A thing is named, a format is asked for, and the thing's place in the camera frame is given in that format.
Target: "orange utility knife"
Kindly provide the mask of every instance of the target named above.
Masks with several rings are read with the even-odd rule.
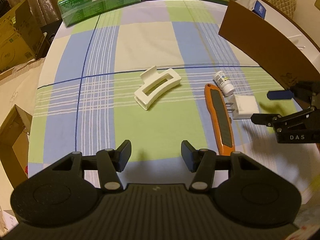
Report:
[[[231,121],[220,89],[212,84],[204,87],[204,97],[207,103],[214,135],[218,145],[219,155],[230,156],[235,151],[235,142]]]

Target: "white stick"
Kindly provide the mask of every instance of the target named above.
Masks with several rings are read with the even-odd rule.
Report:
[[[298,34],[298,35],[294,35],[294,36],[290,36],[290,37],[287,37],[288,39],[292,39],[292,38],[296,38],[296,37],[300,37],[302,36],[302,34]]]

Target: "table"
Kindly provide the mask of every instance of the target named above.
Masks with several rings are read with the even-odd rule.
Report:
[[[94,155],[132,143],[119,174],[124,184],[185,183],[193,175],[180,144],[217,150],[204,85],[224,70],[236,94],[254,95],[261,112],[297,111],[294,101],[271,102],[280,89],[257,63],[218,35],[226,7],[200,0],[146,1],[65,28],[61,25],[40,75],[29,146],[29,176],[72,151]],[[148,111],[134,100],[149,67],[174,68],[181,85]],[[315,145],[280,145],[267,127],[233,120],[236,150],[294,183],[306,202],[318,181]],[[99,187],[96,171],[85,178]],[[214,185],[227,178],[216,172]]]

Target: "bottle cap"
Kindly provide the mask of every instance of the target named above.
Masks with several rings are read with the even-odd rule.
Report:
[[[224,94],[226,97],[232,95],[232,94],[235,92],[235,88],[234,88],[234,86],[233,86],[231,83],[226,84],[225,86],[223,86],[223,87],[221,88],[221,90],[222,90],[223,94]]]

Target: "wall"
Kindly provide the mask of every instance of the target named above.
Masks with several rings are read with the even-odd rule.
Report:
[[[320,46],[320,11],[316,0],[297,0],[293,20]]]

